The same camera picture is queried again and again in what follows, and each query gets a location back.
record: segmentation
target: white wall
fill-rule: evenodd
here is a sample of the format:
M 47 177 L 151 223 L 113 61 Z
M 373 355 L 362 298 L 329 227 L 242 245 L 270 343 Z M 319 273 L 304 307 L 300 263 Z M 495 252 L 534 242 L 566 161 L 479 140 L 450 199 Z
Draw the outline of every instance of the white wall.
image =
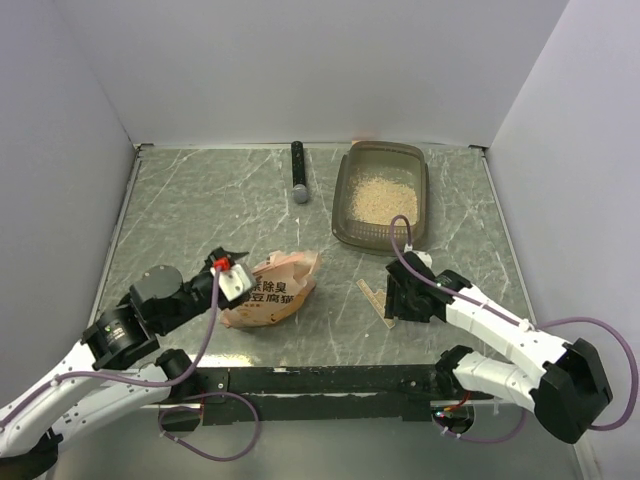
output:
M 489 145 L 566 0 L 55 0 L 134 142 Z
M 603 319 L 640 354 L 640 3 L 572 0 L 498 136 L 489 165 L 539 321 Z M 629 394 L 619 347 L 602 347 L 618 417 Z M 606 480 L 640 477 L 636 411 L 590 439 Z
M 0 405 L 88 321 L 133 148 L 51 0 L 0 2 Z

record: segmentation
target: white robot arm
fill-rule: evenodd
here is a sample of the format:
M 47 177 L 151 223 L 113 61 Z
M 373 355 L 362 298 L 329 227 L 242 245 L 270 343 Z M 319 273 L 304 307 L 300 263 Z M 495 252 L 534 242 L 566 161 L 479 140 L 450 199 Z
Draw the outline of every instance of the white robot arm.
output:
M 59 449 L 101 426 L 169 396 L 198 393 L 192 384 L 197 378 L 187 372 L 191 360 L 182 350 L 168 350 L 140 370 L 128 369 L 159 348 L 156 335 L 210 308 L 214 277 L 217 307 L 245 302 L 255 279 L 245 265 L 235 263 L 243 255 L 218 248 L 188 282 L 169 266 L 146 272 L 116 308 L 85 330 L 62 361 L 0 409 L 0 472 L 35 478 L 55 464 Z M 120 381 L 110 381 L 116 373 Z M 181 376 L 184 382 L 167 383 Z M 130 384 L 121 381 L 126 377 Z
M 457 273 L 445 270 L 434 275 L 416 252 L 405 252 L 403 259 L 436 286 L 418 280 L 400 260 L 390 263 L 386 317 L 429 322 L 436 316 L 511 362 L 489 359 L 459 345 L 443 353 L 436 365 L 443 391 L 483 392 L 511 401 L 533 412 L 566 443 L 577 442 L 611 403 L 611 388 L 593 345 L 583 339 L 570 343 L 536 330 Z

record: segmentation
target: marble surface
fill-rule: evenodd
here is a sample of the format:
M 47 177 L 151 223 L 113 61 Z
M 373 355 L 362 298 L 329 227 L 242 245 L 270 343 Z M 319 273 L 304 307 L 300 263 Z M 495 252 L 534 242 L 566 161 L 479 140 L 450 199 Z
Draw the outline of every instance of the marble surface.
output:
M 385 288 L 389 257 L 347 249 L 331 233 L 335 181 L 348 149 L 306 150 L 311 201 L 296 205 L 290 195 L 288 146 L 145 148 L 100 308 L 115 305 L 129 284 L 154 265 L 173 265 L 191 278 L 219 245 L 249 251 L 250 266 L 273 250 L 313 249 L 322 254 L 322 267 L 303 308 L 272 327 L 218 325 L 202 366 L 434 363 L 458 344 L 495 354 L 437 320 L 398 322 L 389 330 L 374 311 L 355 282 L 362 278 L 373 291 Z M 458 271 L 504 307 L 528 316 L 481 153 L 422 149 L 430 173 L 426 249 L 434 271 Z M 208 318 L 209 313 L 183 325 L 161 345 L 195 354 Z

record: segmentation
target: pink plastic bag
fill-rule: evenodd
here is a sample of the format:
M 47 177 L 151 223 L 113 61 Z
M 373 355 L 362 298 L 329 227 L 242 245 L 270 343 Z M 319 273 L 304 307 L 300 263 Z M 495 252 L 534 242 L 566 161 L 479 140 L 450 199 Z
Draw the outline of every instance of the pink plastic bag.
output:
M 251 299 L 233 310 L 222 312 L 227 327 L 273 325 L 295 313 L 316 286 L 313 273 L 320 267 L 318 252 L 272 252 L 253 269 L 257 285 Z

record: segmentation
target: translucent container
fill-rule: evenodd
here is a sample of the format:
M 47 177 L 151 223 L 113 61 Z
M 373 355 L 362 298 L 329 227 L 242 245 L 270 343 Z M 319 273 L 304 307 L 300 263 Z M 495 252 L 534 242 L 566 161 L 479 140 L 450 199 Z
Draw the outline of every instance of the translucent container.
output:
M 333 234 L 346 245 L 378 255 L 393 253 L 389 224 L 398 214 L 411 223 L 414 246 L 427 235 L 429 173 L 422 151 L 390 142 L 358 142 L 342 158 L 333 199 Z M 407 241 L 404 222 L 396 240 Z

